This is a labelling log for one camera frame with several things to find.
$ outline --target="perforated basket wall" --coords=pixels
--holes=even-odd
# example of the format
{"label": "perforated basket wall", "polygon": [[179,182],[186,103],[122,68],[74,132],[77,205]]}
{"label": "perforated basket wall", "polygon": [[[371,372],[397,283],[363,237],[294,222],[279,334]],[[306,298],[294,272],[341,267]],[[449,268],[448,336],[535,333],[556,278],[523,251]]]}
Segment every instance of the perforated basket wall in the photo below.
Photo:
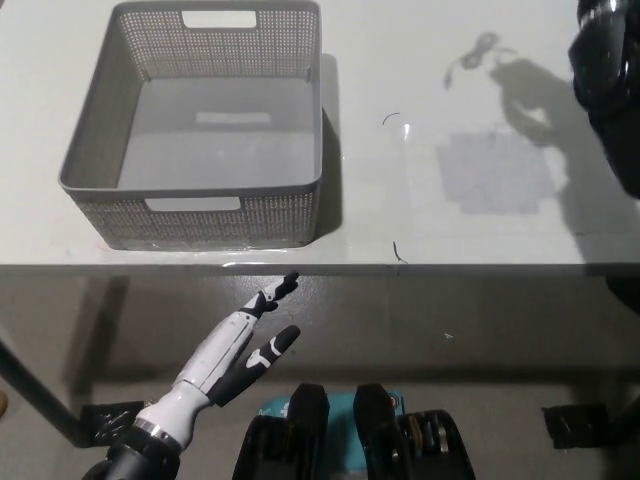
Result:
{"label": "perforated basket wall", "polygon": [[[191,30],[184,10],[254,10],[251,29]],[[116,187],[144,82],[176,77],[283,77],[319,81],[319,9],[312,2],[139,2],[114,9],[60,181],[116,249],[295,247],[313,239],[320,180],[234,191],[241,208],[157,212],[147,192]],[[318,105],[318,122],[322,123]],[[222,196],[211,192],[211,196]],[[167,198],[188,192],[167,193]],[[162,198],[157,193],[152,198]]]}

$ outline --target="basket handle hole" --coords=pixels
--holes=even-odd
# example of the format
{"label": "basket handle hole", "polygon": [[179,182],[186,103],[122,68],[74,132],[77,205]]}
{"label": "basket handle hole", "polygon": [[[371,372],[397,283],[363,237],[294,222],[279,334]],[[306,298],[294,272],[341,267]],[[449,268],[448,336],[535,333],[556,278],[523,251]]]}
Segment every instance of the basket handle hole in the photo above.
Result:
{"label": "basket handle hole", "polygon": [[149,198],[145,203],[152,212],[228,212],[241,208],[238,197]]}
{"label": "basket handle hole", "polygon": [[185,10],[182,22],[187,28],[255,28],[256,12],[246,10]]}

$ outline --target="table leg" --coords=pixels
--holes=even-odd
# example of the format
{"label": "table leg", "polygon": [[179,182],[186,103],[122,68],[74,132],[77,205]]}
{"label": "table leg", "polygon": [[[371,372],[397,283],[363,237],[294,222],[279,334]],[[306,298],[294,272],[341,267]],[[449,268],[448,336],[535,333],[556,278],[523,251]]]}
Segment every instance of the table leg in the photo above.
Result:
{"label": "table leg", "polygon": [[0,376],[75,447],[90,447],[91,436],[80,421],[0,341]]}

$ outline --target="basket bottom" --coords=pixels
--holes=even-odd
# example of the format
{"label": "basket bottom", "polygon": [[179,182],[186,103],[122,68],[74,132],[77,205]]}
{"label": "basket bottom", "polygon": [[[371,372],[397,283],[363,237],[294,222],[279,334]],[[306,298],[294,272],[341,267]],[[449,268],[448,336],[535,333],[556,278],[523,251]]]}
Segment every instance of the basket bottom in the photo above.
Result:
{"label": "basket bottom", "polygon": [[143,85],[118,187],[264,188],[309,184],[313,85],[302,79],[158,79]]}

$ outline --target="black device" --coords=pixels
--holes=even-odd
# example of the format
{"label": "black device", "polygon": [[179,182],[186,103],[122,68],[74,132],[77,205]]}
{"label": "black device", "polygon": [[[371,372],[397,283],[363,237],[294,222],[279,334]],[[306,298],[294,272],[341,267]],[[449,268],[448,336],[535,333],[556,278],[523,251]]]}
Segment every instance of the black device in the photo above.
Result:
{"label": "black device", "polygon": [[378,383],[358,387],[353,401],[369,480],[475,480],[453,418],[444,410],[396,417]]}
{"label": "black device", "polygon": [[569,49],[578,102],[624,190],[640,198],[640,1],[579,0]]}
{"label": "black device", "polygon": [[329,400],[324,388],[303,383],[289,400],[287,418],[253,419],[233,480],[314,480],[328,419]]}

